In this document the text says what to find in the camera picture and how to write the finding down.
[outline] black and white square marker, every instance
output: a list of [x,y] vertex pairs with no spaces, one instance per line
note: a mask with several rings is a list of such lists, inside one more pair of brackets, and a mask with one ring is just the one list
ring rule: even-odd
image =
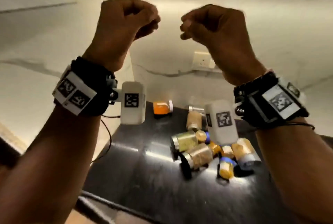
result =
[[82,109],[90,100],[91,99],[83,92],[76,90],[76,92],[69,99],[69,102]]
[[217,120],[217,125],[219,127],[226,127],[226,126],[232,125],[230,112],[228,112],[228,111],[222,112],[222,113],[217,113],[216,120]]
[[126,93],[125,94],[125,107],[139,107],[139,94]]
[[273,99],[269,100],[269,102],[279,112],[283,111],[284,109],[289,107],[291,104],[293,104],[292,99],[285,92],[279,93]]
[[301,95],[301,92],[292,83],[288,83],[287,89],[291,91],[297,98]]
[[208,125],[208,127],[212,127],[212,125],[211,125],[211,118],[210,118],[210,114],[209,113],[206,114],[206,118],[207,118],[207,125]]
[[76,86],[70,82],[68,79],[64,79],[58,87],[58,91],[64,96],[68,97],[74,90]]

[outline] black table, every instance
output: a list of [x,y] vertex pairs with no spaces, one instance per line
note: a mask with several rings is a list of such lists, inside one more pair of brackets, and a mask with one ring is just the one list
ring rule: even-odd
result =
[[[184,176],[170,152],[170,137],[184,132],[187,113],[175,108],[156,119],[148,102],[146,121],[120,125],[108,154],[91,167],[84,190],[156,223],[293,223],[264,162],[230,183],[217,178],[218,159],[191,179]],[[244,121],[236,124],[239,136],[262,157],[253,129]]]

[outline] blue lid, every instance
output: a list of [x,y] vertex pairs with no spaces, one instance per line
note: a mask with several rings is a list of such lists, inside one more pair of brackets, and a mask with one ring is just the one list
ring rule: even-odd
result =
[[227,163],[231,163],[234,167],[238,165],[234,160],[232,160],[232,159],[230,159],[228,157],[221,157],[220,161],[221,162],[224,161],[224,162],[227,162]]

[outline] fingernail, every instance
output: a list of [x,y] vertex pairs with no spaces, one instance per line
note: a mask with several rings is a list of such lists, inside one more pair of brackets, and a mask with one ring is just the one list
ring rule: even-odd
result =
[[183,23],[183,27],[184,27],[185,29],[188,29],[191,25],[192,25],[192,21],[191,21],[191,20],[186,20],[186,21]]

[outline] orange jar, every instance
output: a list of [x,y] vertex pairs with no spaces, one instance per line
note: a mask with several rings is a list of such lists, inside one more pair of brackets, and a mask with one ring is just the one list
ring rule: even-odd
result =
[[163,115],[173,112],[172,100],[169,101],[156,101],[153,103],[154,114]]

